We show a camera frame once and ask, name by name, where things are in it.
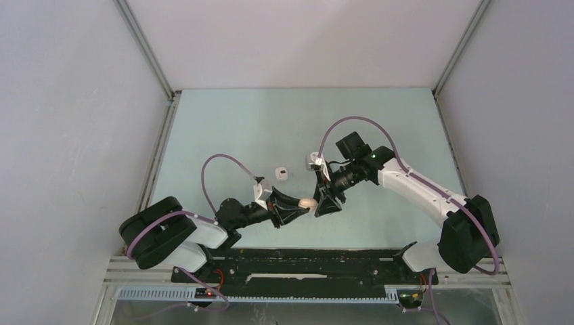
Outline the white earbud charging case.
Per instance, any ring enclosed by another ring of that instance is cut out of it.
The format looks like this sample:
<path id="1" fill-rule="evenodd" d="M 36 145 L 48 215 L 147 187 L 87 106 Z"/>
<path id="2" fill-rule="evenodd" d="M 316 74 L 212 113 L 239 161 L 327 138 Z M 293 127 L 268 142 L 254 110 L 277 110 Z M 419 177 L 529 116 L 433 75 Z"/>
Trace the white earbud charging case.
<path id="1" fill-rule="evenodd" d="M 277 167 L 275 169 L 275 178 L 278 181 L 286 181 L 288 179 L 288 170 L 286 167 Z"/>

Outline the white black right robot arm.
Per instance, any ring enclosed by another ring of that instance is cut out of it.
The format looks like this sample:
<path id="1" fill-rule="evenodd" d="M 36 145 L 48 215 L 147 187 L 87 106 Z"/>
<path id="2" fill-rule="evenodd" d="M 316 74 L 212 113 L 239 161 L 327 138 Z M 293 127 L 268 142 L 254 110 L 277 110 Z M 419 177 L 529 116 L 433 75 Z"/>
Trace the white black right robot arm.
<path id="1" fill-rule="evenodd" d="M 362 181 L 371 181 L 415 204 L 441 229 L 438 240 L 414 242 L 399 251 L 393 272 L 400 282 L 413 282 L 422 271 L 437 267 L 450 267 L 466 274 L 494 253 L 500 237 L 488 200 L 480 195 L 467 198 L 446 190 L 417 174 L 390 148 L 371 149 L 356 132 L 336 146 L 347 160 L 336 171 L 318 152 L 307 157 L 308 168 L 317 177 L 316 217 L 341 211 L 346 201 L 345 190 Z"/>

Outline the aluminium corner post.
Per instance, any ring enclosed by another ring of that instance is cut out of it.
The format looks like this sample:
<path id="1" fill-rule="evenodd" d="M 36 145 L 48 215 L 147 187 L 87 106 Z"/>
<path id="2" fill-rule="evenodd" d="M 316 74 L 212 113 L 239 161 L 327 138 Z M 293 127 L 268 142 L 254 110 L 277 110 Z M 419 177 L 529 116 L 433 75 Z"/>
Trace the aluminium corner post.
<path id="1" fill-rule="evenodd" d="M 450 58 L 447 61 L 442 73 L 440 74 L 435 86 L 433 88 L 433 97 L 438 100 L 445 89 L 447 82 L 449 81 L 452 73 L 456 69 L 459 61 L 462 59 L 464 52 L 466 51 L 467 47 L 470 45 L 472 38 L 478 31 L 481 22 L 487 15 L 493 1 L 492 0 L 481 0 L 477 5 L 473 15 L 471 16 L 470 21 L 466 25 L 462 36 L 460 37 L 457 45 L 455 46 Z"/>
<path id="2" fill-rule="evenodd" d="M 163 93 L 166 95 L 168 100 L 172 100 L 175 96 L 175 90 L 171 87 L 167 80 L 167 77 L 158 61 L 150 42 L 148 41 L 145 32 L 143 31 L 140 23 L 135 16 L 130 4 L 126 0 L 114 0 L 114 4 L 117 7 L 120 15 L 123 17 L 127 29 L 134 38 L 138 48 L 140 49 L 143 58 L 147 62 L 152 74 L 160 84 Z"/>

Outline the aluminium corner post right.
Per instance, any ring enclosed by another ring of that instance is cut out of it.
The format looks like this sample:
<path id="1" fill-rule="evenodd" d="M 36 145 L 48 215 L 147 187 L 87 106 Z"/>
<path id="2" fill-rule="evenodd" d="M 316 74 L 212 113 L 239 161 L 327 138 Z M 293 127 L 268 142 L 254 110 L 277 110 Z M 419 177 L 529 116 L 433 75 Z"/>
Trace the aluminium corner post right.
<path id="1" fill-rule="evenodd" d="M 449 81 L 452 73 L 456 69 L 459 61 L 462 59 L 464 52 L 466 51 L 467 47 L 470 45 L 472 38 L 478 31 L 481 22 L 487 15 L 493 1 L 492 0 L 481 0 L 477 5 L 473 15 L 471 16 L 470 21 L 466 25 L 462 36 L 460 37 L 457 45 L 455 46 L 450 58 L 447 61 L 442 73 L 440 74 L 435 86 L 433 88 L 433 97 L 438 100 L 445 89 L 447 82 Z"/>

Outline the beige earbud charging case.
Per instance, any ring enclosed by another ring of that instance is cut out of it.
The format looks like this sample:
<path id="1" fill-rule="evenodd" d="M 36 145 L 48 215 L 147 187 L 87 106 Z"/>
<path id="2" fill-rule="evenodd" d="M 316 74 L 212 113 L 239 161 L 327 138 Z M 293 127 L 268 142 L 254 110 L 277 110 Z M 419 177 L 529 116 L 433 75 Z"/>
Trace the beige earbud charging case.
<path id="1" fill-rule="evenodd" d="M 317 201 L 313 198 L 302 198 L 299 200 L 298 207 L 302 209 L 316 209 Z"/>

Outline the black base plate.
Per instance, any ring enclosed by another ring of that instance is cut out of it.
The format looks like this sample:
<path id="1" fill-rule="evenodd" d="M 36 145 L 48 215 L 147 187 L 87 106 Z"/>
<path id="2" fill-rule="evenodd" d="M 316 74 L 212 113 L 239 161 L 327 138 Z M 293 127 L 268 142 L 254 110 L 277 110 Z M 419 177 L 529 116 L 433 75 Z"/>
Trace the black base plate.
<path id="1" fill-rule="evenodd" d="M 438 284 L 427 270 L 412 271 L 399 249 L 230 248 L 210 250 L 194 275 L 220 284 L 226 295 L 374 298 L 390 286 Z"/>

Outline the aluminium corner post left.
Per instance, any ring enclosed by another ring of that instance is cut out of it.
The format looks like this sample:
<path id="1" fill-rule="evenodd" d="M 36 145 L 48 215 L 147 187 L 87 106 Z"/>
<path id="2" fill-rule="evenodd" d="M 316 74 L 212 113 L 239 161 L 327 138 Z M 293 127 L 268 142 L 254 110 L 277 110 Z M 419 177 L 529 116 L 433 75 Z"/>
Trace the aluminium corner post left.
<path id="1" fill-rule="evenodd" d="M 135 16 L 130 4 L 126 0 L 114 0 L 114 4 L 117 7 L 120 15 L 123 17 L 127 29 L 134 38 L 138 48 L 140 49 L 143 58 L 147 62 L 152 74 L 160 84 L 163 93 L 166 95 L 168 100 L 172 100 L 175 96 L 175 90 L 171 87 L 167 80 L 167 77 L 158 61 L 150 42 L 148 41 L 145 32 L 143 31 L 140 23 Z"/>

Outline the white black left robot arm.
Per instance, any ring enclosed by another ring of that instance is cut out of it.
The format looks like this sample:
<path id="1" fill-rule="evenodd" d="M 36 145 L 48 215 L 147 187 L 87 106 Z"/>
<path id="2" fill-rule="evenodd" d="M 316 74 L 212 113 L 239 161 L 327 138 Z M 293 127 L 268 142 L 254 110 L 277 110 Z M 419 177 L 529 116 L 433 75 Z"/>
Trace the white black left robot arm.
<path id="1" fill-rule="evenodd" d="M 240 229 L 264 221 L 280 228 L 316 207 L 313 198 L 293 198 L 273 189 L 265 200 L 246 205 L 228 198 L 209 219 L 183 210 L 176 197 L 168 196 L 125 220 L 118 231 L 126 256 L 139 269 L 166 263 L 206 282 L 214 273 L 209 251 L 232 247 L 241 238 Z"/>

